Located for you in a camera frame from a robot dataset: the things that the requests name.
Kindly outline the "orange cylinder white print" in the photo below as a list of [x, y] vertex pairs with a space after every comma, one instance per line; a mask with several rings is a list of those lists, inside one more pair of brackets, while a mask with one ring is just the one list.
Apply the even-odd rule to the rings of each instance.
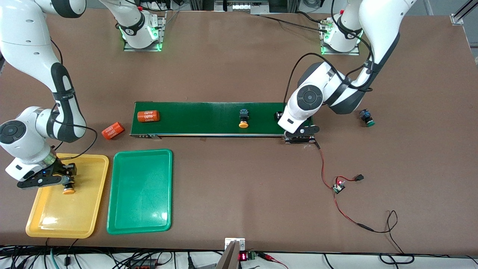
[[137, 120], [140, 123], [160, 121], [160, 113], [157, 110], [137, 112]]
[[124, 130], [124, 127], [117, 121], [104, 129], [101, 134], [106, 140], [112, 140], [113, 138], [124, 132]]

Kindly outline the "green cap push button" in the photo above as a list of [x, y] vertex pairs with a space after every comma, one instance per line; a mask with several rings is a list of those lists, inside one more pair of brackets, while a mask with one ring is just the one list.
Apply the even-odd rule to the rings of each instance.
[[372, 114], [368, 109], [362, 109], [359, 113], [361, 121], [364, 122], [366, 127], [372, 127], [375, 124], [374, 119], [372, 118]]

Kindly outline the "yellow plastic tray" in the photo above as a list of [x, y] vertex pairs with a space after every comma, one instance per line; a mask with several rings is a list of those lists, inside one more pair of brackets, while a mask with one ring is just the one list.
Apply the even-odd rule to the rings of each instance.
[[75, 193], [63, 194], [62, 185], [38, 189], [25, 228], [30, 237], [84, 239], [92, 235], [109, 159], [84, 154], [72, 162], [77, 166]]

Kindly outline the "green plastic tray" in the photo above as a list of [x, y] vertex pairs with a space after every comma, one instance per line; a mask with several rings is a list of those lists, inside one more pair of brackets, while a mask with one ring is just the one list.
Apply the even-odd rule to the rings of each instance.
[[106, 231], [165, 232], [172, 225], [174, 155], [169, 149], [121, 151], [113, 158]]

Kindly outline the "green conveyor belt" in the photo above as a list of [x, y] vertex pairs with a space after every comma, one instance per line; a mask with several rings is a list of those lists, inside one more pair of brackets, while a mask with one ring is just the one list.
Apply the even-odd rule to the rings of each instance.
[[[239, 128], [239, 111], [249, 110], [249, 127]], [[157, 110], [160, 121], [140, 123], [137, 113]], [[279, 137], [287, 144], [314, 143], [314, 136], [285, 137], [275, 121], [283, 112], [278, 102], [136, 102], [130, 135], [140, 138], [163, 137]], [[309, 117], [301, 126], [315, 125]]]

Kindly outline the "silver control box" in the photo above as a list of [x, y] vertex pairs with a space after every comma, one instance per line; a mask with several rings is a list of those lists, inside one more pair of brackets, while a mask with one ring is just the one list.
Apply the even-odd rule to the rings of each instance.
[[267, 14], [270, 7], [268, 0], [214, 0], [213, 11]]

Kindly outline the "black red power strip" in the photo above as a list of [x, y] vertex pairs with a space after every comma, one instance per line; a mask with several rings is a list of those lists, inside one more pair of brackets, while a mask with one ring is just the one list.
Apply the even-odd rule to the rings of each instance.
[[157, 259], [132, 259], [127, 265], [127, 269], [155, 269], [158, 265], [159, 263]]

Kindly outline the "red clip lead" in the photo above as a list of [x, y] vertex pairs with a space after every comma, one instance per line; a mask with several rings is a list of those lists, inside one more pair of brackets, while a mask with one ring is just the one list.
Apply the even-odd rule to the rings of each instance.
[[282, 266], [285, 267], [285, 269], [289, 269], [284, 263], [278, 261], [277, 259], [275, 259], [274, 257], [268, 255], [268, 254], [265, 254], [263, 252], [256, 252], [257, 256], [268, 261], [268, 262], [273, 262], [273, 263], [276, 263], [276, 264], [280, 264]]

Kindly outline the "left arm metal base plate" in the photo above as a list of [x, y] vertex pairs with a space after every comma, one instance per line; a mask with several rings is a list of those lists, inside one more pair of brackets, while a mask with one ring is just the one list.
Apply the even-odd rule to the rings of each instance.
[[359, 56], [359, 40], [346, 38], [331, 17], [321, 20], [319, 29], [325, 30], [320, 34], [321, 53], [323, 55]]

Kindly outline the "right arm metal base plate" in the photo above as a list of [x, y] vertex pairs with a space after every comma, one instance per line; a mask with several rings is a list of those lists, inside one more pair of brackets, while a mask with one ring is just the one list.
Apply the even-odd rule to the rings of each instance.
[[157, 15], [147, 11], [141, 11], [145, 15], [145, 25], [133, 36], [133, 44], [141, 45], [141, 48], [136, 48], [130, 45], [130, 36], [124, 36], [123, 39], [123, 51], [125, 52], [160, 52], [162, 51], [166, 19], [168, 11], [163, 14]]

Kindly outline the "aluminium frame post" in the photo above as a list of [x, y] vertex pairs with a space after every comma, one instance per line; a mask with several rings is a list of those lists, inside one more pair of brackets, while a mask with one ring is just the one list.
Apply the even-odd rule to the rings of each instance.
[[478, 7], [478, 0], [467, 0], [455, 13], [450, 15], [452, 25], [463, 25], [463, 19]]

